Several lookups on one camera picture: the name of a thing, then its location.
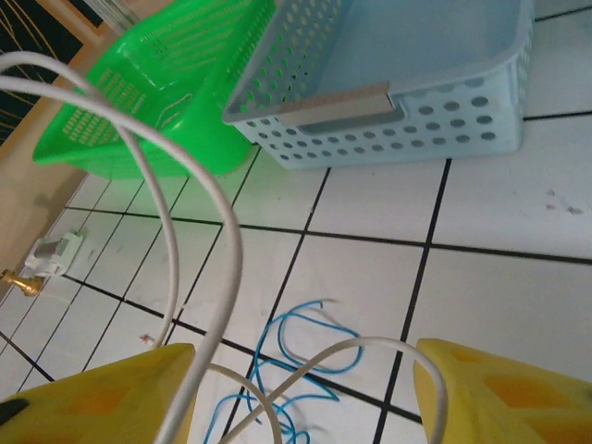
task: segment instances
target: green plastic basket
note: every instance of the green plastic basket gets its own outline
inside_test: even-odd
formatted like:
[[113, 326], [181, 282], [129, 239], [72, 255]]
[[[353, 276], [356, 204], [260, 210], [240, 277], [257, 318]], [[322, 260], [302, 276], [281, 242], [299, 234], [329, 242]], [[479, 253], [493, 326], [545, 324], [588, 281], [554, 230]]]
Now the green plastic basket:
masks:
[[[87, 79], [211, 173], [226, 174], [251, 144], [222, 122], [222, 112], [274, 9], [273, 0], [178, 0], [127, 31]], [[141, 147], [157, 176], [188, 175], [148, 141]], [[113, 126], [72, 105], [62, 106], [33, 159], [66, 162], [109, 179], [141, 176]]]

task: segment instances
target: brass faucet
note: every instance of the brass faucet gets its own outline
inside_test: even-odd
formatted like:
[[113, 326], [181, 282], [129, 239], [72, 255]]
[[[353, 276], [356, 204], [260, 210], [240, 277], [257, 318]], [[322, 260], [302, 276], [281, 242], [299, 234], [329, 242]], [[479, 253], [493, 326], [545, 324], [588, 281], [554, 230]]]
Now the brass faucet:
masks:
[[25, 296], [38, 296], [43, 288], [43, 277], [20, 277], [15, 272], [4, 270], [0, 273], [0, 281], [20, 287]]

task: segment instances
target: blue wire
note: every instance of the blue wire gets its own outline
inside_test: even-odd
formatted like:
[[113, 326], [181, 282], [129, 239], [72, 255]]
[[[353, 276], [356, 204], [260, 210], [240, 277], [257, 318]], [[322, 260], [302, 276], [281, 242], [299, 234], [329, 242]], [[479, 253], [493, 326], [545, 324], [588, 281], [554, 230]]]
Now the blue wire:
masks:
[[[299, 305], [296, 305], [291, 310], [287, 311], [285, 314], [281, 314], [280, 316], [276, 317], [275, 319], [273, 319], [271, 322], [269, 322], [265, 326], [263, 333], [261, 334], [261, 337], [257, 341], [257, 346], [255, 347], [255, 350], [254, 350], [254, 356], [253, 356], [254, 366], [253, 366], [253, 370], [252, 370], [251, 374], [249, 375], [249, 379], [256, 385], [256, 387], [262, 393], [266, 394], [265, 384], [264, 384], [264, 381], [263, 381], [263, 379], [261, 377], [261, 373], [260, 373], [260, 370], [264, 365], [272, 364], [276, 367], [282, 368], [282, 369], [289, 371], [289, 372], [296, 371], [296, 368], [294, 368], [294, 366], [300, 367], [300, 366], [304, 365], [303, 362], [295, 359], [294, 357], [292, 357], [291, 355], [288, 354], [288, 351], [286, 350], [286, 347], [283, 343], [282, 333], [283, 333], [283, 330], [286, 326], [286, 322], [288, 321], [288, 319], [290, 317], [297, 317], [299, 319], [311, 322], [311, 323], [316, 324], [318, 326], [329, 328], [332, 330], [342, 331], [344, 333], [347, 333], [348, 335], [351, 335], [354, 338], [360, 338], [360, 335], [350, 328], [346, 328], [346, 327], [335, 325], [335, 324], [329, 324], [327, 322], [319, 321], [317, 319], [313, 319], [312, 317], [297, 313], [304, 308], [308, 308], [308, 307], [311, 307], [314, 305], [317, 305], [319, 308], [323, 309], [323, 301], [320, 301], [320, 300], [301, 303]], [[279, 350], [280, 350], [282, 356], [286, 360], [288, 360], [291, 364], [283, 363], [280, 360], [275, 359], [275, 358], [262, 360], [259, 357], [261, 354], [261, 349], [262, 349], [263, 344], [265, 342], [265, 338], [267, 337], [267, 333], [269, 332], [269, 329], [276, 323], [279, 323], [279, 326], [277, 327], [277, 345], [279, 347]], [[341, 375], [341, 374], [347, 373], [350, 370], [352, 370], [353, 367], [355, 367], [362, 360], [363, 354], [364, 354], [363, 347], [359, 347], [358, 352], [356, 353], [356, 356], [353, 359], [353, 361], [351, 362], [351, 364], [349, 364], [343, 368], [340, 368], [340, 369], [326, 369], [326, 368], [316, 367], [313, 369], [313, 371], [316, 373], [325, 374], [325, 375]], [[322, 395], [312, 394], [312, 393], [303, 394], [303, 395], [299, 395], [294, 398], [291, 398], [282, 404], [272, 403], [274, 410], [276, 412], [276, 415], [278, 416], [278, 419], [280, 416], [282, 418], [286, 419], [286, 422], [279, 421], [281, 434], [283, 436], [287, 437], [287, 439], [288, 439], [285, 444], [297, 444], [297, 441], [299, 438], [303, 438], [305, 444], [310, 444], [310, 442], [311, 442], [310, 433], [308, 433], [306, 430], [300, 430], [300, 431], [296, 430], [296, 425], [294, 424], [294, 422], [291, 419], [291, 416], [288, 414], [288, 412], [286, 412], [286, 409], [288, 407], [290, 407], [292, 404], [294, 404], [297, 401], [303, 401], [303, 400], [325, 400], [325, 401], [339, 402], [339, 397], [330, 388], [326, 387], [324, 384], [315, 381], [314, 379], [310, 378], [308, 375], [305, 375], [302, 379], [312, 383], [318, 389], [321, 389], [325, 394], [322, 394]], [[214, 430], [214, 426], [216, 424], [217, 417], [220, 415], [220, 409], [227, 401], [230, 401], [230, 400], [246, 400], [247, 407], [250, 412], [252, 412], [254, 410], [253, 401], [257, 401], [257, 399], [248, 390], [246, 391], [246, 394], [234, 394], [234, 395], [229, 395], [229, 396], [223, 398], [216, 405], [216, 407], [214, 409], [214, 413], [212, 414], [212, 419], [210, 421], [210, 425], [207, 428], [207, 432], [206, 432], [203, 444], [207, 444], [207, 442], [209, 441], [209, 439], [212, 435], [212, 432]], [[255, 420], [255, 422], [257, 424], [262, 424], [261, 420], [259, 420], [259, 418], [257, 418]]]

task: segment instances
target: white tile floor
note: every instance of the white tile floor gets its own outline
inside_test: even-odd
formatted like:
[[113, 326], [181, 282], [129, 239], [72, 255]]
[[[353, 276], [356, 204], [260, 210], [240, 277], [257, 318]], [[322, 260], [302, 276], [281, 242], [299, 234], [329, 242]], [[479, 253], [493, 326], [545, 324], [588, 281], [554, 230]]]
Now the white tile floor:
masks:
[[[217, 363], [246, 375], [270, 316], [324, 299], [329, 315], [364, 335], [449, 339], [592, 379], [592, 0], [539, 1], [537, 16], [519, 153], [287, 172], [253, 151], [220, 179], [243, 226], [245, 270]], [[181, 256], [169, 341], [199, 344], [225, 276], [224, 233], [194, 180], [163, 187]], [[140, 335], [157, 331], [167, 292], [154, 215], [140, 180], [86, 179], [53, 228], [86, 236], [68, 276], [37, 299], [13, 290], [0, 305], [0, 398], [146, 350]], [[345, 338], [298, 320], [288, 329], [305, 356]], [[272, 337], [263, 352], [278, 356]], [[273, 386], [286, 374], [268, 366], [264, 375]], [[327, 385], [340, 403], [304, 401], [292, 412], [313, 443], [426, 442], [408, 359], [368, 348]], [[208, 376], [191, 444], [203, 442], [217, 401], [238, 390]], [[290, 394], [303, 392], [310, 383]], [[232, 406], [210, 442], [246, 412]], [[269, 430], [252, 425], [242, 442], [270, 442]]]

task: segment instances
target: light blue plastic basket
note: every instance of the light blue plastic basket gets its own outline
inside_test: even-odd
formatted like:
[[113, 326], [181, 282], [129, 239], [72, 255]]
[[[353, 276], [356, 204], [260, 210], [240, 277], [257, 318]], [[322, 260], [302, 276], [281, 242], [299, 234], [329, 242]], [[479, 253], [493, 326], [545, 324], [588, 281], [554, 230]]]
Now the light blue plastic basket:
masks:
[[294, 0], [225, 121], [288, 169], [515, 151], [533, 0]]

